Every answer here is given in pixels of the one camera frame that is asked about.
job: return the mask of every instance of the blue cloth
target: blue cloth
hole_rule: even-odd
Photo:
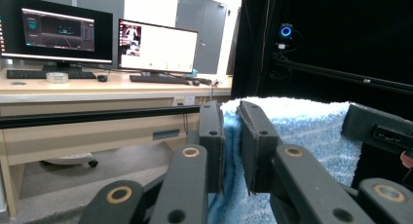
[[[349,102],[320,103],[284,97],[243,99],[260,106],[284,143],[307,148],[338,181],[350,186],[361,152],[361,142],[341,135]],[[224,103],[224,194],[208,195],[207,222],[277,223],[269,194],[249,196],[241,159],[240,100]]]

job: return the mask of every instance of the wooden desk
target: wooden desk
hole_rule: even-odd
[[[192,96],[194,104],[208,102],[211,96],[224,102],[231,92],[231,79],[226,77],[218,78],[220,84],[212,89],[206,85],[132,83],[130,74],[117,72],[111,72],[106,83],[69,80],[66,84],[50,84],[46,80],[8,80],[6,68],[0,71],[0,116],[166,107],[172,106],[176,96]],[[108,73],[92,71],[96,75]],[[18,212],[26,163],[160,141],[174,148],[185,143],[185,131],[196,130],[198,123],[198,114],[190,114],[187,118],[162,116],[1,130],[0,161],[10,215]],[[155,131],[170,130],[179,130],[178,136],[153,138]]]

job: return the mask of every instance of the gray cabinet door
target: gray cabinet door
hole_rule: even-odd
[[[176,27],[198,31],[194,69],[216,74],[227,7],[212,0],[179,0]]]

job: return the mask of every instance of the gray floor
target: gray floor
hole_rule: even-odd
[[[94,153],[99,164],[75,166],[26,164],[18,215],[1,223],[73,223],[105,185],[133,180],[141,185],[165,173],[173,153],[166,144],[125,147]]]

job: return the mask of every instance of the computer mouse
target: computer mouse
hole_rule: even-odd
[[[194,81],[192,81],[192,85],[193,85],[193,86],[199,86],[200,83],[201,83],[201,81],[199,81],[199,80],[194,80]]]
[[[96,78],[99,82],[106,82],[107,81],[107,75],[98,75]]]

